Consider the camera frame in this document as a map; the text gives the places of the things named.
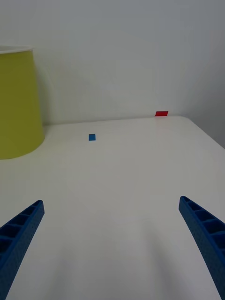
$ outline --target tabletop surface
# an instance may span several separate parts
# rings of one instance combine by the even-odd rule
[[[178,205],[225,221],[222,147],[183,117],[45,130],[34,152],[0,161],[0,226],[45,206],[7,300],[220,299]]]

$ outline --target red block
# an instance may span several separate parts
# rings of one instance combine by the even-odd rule
[[[168,111],[156,112],[155,117],[167,117]]]

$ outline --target blue ribbed plastic part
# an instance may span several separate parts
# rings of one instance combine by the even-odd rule
[[[0,300],[5,300],[44,213],[38,200],[0,228]]]
[[[191,201],[180,198],[179,211],[190,229],[222,300],[225,300],[225,224]]]

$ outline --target white wall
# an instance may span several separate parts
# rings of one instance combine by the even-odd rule
[[[1,0],[35,47],[45,123],[185,115],[224,143],[224,0]]]

